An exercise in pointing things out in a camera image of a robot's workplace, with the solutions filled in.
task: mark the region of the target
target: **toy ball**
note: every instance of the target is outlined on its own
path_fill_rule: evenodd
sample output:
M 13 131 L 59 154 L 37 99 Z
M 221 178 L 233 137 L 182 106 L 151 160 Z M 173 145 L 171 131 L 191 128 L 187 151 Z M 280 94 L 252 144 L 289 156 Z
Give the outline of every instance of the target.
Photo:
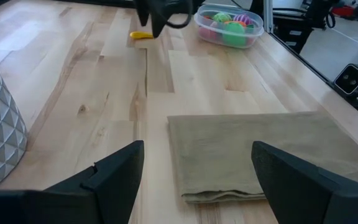
M 229 24 L 229 23 L 232 23 L 232 22 L 241 24 L 243 27 L 246 27 L 246 26 L 247 26 L 247 24 L 245 24 L 244 22 L 241 22 L 241 21 L 227 21 L 227 22 L 224 22 L 224 23 L 225 23 L 225 24 Z
M 248 39 L 247 39 L 247 45 L 248 45 L 248 46 L 254 44 L 254 42 L 255 42 L 255 38 L 250 38 L 250 37 L 248 37 Z
M 219 12 L 212 17 L 212 19 L 216 22 L 227 22 L 232 21 L 231 16 L 229 14 Z
M 225 30 L 237 34 L 244 34 L 244 27 L 239 23 L 229 23 L 225 25 Z M 247 39 L 245 37 L 232 35 L 232 34 L 223 34 L 223 42 L 231 46 L 245 46 Z
M 218 27 L 218 23 L 213 22 L 210 27 Z M 221 41 L 222 39 L 222 35 L 220 33 L 201 26 L 198 28 L 198 34 L 200 37 L 208 40 Z
M 246 28 L 246 34 L 253 34 L 255 31 L 255 26 L 253 24 L 249 24 Z
M 204 18 L 212 19 L 216 15 L 216 12 L 204 12 L 201 14 Z
M 252 19 L 247 14 L 236 15 L 233 20 L 243 22 L 246 25 L 252 24 Z
M 203 24 L 210 26 L 214 21 L 212 20 L 212 17 L 210 16 L 203 16 L 205 19 L 203 21 Z

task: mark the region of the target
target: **folded cloth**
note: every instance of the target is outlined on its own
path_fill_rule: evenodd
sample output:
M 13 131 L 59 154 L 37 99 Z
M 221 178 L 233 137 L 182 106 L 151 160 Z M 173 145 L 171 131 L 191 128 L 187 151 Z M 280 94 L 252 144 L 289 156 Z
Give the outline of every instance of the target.
M 358 145 L 317 112 L 169 116 L 174 169 L 189 203 L 264 198 L 251 161 L 263 141 L 358 181 Z

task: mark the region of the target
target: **yellow object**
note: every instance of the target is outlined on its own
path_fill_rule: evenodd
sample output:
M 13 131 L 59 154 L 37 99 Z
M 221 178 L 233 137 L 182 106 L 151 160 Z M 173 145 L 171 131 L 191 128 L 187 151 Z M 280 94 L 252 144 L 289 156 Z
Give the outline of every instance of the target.
M 148 32 L 131 32 L 131 34 L 129 34 L 130 37 L 132 37 L 135 40 L 139 40 L 139 39 L 144 39 L 144 38 L 154 38 L 153 34 L 148 33 Z

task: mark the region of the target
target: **wooden table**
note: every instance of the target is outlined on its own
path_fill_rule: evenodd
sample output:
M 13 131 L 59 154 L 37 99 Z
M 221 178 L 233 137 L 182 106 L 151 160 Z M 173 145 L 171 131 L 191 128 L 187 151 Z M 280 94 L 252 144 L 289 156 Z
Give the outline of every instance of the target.
M 358 112 L 268 34 L 236 50 L 199 40 L 194 24 L 137 42 L 133 30 L 150 27 L 132 9 L 49 0 L 0 6 L 0 72 L 29 130 L 27 152 L 0 189 L 44 189 L 143 139 L 131 223 L 276 223 L 265 200 L 184 203 L 167 116 L 318 110 L 358 142 Z

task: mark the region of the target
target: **clear plastic bin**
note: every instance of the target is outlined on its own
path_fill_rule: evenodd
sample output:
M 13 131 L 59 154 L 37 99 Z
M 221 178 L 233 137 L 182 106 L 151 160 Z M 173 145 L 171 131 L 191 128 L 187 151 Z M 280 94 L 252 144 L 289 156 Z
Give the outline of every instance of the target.
M 248 22 L 252 26 L 233 29 L 236 27 L 233 27 L 230 22 L 223 23 L 209 19 L 219 12 L 229 14 L 232 18 L 245 14 L 250 19 Z M 199 37 L 215 44 L 245 49 L 252 46 L 255 40 L 264 33 L 264 22 L 260 16 L 235 7 L 206 4 L 198 9 L 194 18 L 198 26 Z

